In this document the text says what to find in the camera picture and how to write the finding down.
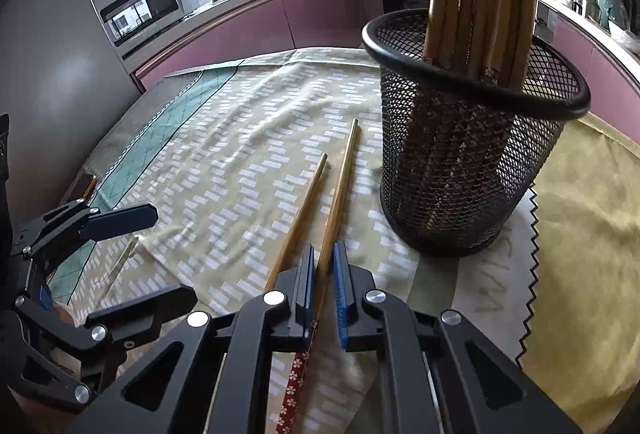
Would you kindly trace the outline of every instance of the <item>mesh pencil holder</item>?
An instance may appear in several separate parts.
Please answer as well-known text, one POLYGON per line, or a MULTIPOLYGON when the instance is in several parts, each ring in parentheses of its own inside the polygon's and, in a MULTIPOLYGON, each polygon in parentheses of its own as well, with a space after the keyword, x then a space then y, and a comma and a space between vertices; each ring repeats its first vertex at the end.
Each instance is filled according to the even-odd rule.
POLYGON ((591 102, 582 75, 533 37, 520 92, 421 59, 427 11, 389 13, 362 31, 381 65, 380 202, 393 230, 437 257, 471 255, 495 239, 567 120, 591 102))

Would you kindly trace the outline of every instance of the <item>silver screw head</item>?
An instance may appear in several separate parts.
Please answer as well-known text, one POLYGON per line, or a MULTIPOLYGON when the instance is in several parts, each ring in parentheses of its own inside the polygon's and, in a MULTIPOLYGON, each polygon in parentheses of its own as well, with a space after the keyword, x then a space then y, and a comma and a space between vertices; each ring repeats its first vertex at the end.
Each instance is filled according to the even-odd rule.
POLYGON ((209 315, 207 315, 204 311, 194 311, 187 317, 187 324, 189 324, 192 328, 202 327, 207 322, 209 322, 209 315))
POLYGON ((364 295, 364 298, 367 299, 368 302, 372 304, 380 304, 386 300, 386 294, 379 289, 372 289, 371 291, 367 291, 367 294, 364 295))
POLYGON ((264 294, 262 300, 264 300, 265 304, 270 306, 276 306, 281 302, 284 302, 285 296, 282 291, 270 291, 264 294))
POLYGON ((74 395, 78 403, 87 403, 89 401, 89 389, 84 385, 78 385, 74 390, 74 395))
POLYGON ((442 321, 449 326, 456 326, 462 321, 460 313, 453 311, 453 309, 447 309, 441 316, 442 321))
POLYGON ((107 336, 107 329, 104 327, 104 325, 94 325, 94 328, 91 330, 91 337, 96 342, 101 342, 102 340, 104 340, 105 336, 107 336))

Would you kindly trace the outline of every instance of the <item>pink cabinet door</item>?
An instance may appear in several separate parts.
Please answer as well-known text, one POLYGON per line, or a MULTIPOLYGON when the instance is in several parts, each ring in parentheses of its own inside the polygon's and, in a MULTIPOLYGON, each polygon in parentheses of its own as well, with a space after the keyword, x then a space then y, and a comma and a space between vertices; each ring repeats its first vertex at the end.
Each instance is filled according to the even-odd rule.
POLYGON ((593 44, 560 17, 556 21, 553 46, 572 62, 583 76, 587 74, 593 44))
POLYGON ((282 0, 296 49, 357 48, 364 25, 361 0, 282 0))
POLYGON ((293 48, 282 1, 271 0, 213 28, 140 80, 149 89, 164 75, 176 70, 293 48))
POLYGON ((600 49, 558 17, 553 46, 581 72, 591 90, 591 112, 640 143, 640 96, 600 49))
POLYGON ((640 96, 598 49, 584 79, 591 89, 591 112, 640 143, 640 96))

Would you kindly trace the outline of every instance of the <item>tablecloth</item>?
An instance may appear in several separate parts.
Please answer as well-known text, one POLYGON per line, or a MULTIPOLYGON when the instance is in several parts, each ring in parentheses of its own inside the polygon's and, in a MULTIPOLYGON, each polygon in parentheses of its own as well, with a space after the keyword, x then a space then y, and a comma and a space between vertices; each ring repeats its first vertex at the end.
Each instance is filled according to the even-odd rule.
MULTIPOLYGON (((379 70, 364 51, 300 49, 173 78, 180 75, 185 87, 133 137, 95 196, 103 209, 149 201, 158 224, 87 245, 57 274, 58 282, 77 280, 70 304, 78 322, 175 281, 193 286, 198 307, 213 315, 260 294, 326 152, 330 168, 302 241, 319 249, 357 117, 362 133, 341 232, 350 262, 418 311, 462 311, 585 432, 600 432, 615 416, 640 376, 638 145, 593 115, 568 123, 494 244, 435 259, 403 244, 382 215, 379 70)), ((296 430, 379 432, 374 355, 338 348, 331 302, 296 430)), ((291 362, 274 356, 268 429, 291 362)))

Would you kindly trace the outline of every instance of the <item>microwave oven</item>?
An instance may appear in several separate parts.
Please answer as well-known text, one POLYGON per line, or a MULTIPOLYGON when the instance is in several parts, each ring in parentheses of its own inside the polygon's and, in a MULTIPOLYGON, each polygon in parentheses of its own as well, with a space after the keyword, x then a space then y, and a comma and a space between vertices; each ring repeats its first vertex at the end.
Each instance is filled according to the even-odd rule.
POLYGON ((116 51, 126 58, 199 6, 198 0, 116 0, 100 10, 100 18, 116 51))

